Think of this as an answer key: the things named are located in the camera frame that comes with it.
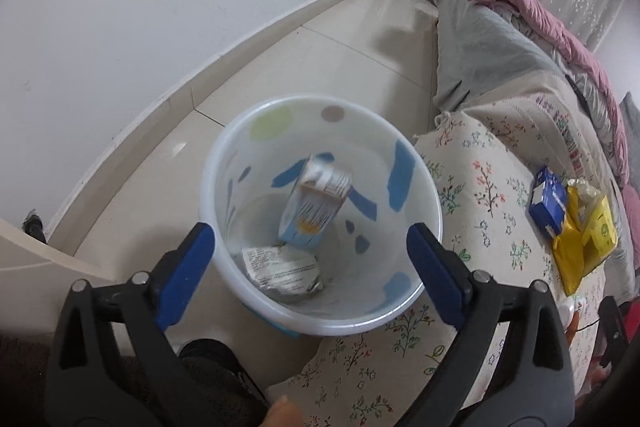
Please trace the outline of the person's left hand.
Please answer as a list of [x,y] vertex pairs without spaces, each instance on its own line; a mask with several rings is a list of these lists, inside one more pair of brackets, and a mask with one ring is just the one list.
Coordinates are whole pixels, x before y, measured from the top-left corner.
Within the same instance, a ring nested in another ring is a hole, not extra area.
[[282,395],[270,407],[260,427],[303,427],[303,415],[296,405]]

